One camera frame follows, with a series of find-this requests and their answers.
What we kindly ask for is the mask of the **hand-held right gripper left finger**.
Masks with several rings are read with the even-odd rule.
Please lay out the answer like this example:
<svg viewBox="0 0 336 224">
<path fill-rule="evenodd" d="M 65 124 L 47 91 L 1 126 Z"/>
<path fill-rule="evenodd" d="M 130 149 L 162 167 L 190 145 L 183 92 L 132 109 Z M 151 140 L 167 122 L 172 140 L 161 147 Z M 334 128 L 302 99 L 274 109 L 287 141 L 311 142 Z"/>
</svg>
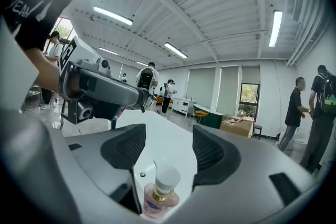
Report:
<svg viewBox="0 0 336 224">
<path fill-rule="evenodd" d="M 1 109 L 1 221 L 144 223 L 90 180 L 59 130 L 5 109 Z"/>
</svg>

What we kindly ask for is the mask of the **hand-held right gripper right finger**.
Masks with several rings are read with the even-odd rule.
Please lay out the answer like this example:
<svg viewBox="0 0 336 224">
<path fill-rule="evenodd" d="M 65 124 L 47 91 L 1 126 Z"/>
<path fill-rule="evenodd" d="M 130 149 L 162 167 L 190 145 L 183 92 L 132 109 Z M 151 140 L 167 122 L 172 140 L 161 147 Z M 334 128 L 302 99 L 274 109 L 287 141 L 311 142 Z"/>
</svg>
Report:
<svg viewBox="0 0 336 224">
<path fill-rule="evenodd" d="M 192 148 L 192 193 L 171 223 L 291 223 L 320 186 L 263 141 L 194 126 Z"/>
</svg>

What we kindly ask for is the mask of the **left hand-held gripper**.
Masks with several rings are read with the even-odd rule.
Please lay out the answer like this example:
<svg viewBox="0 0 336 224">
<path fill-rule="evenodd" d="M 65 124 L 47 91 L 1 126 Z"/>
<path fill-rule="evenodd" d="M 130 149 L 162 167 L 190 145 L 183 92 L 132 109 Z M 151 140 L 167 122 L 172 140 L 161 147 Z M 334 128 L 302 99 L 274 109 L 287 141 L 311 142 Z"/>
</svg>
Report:
<svg viewBox="0 0 336 224">
<path fill-rule="evenodd" d="M 112 104 L 133 106 L 144 110 L 149 92 L 108 77 L 110 66 L 92 47 L 74 37 L 63 50 L 59 67 L 59 94 L 64 103 L 61 118 L 72 124 L 81 123 L 93 117 L 92 99 Z M 69 76 L 80 71 L 83 87 L 76 94 L 68 94 Z"/>
</svg>

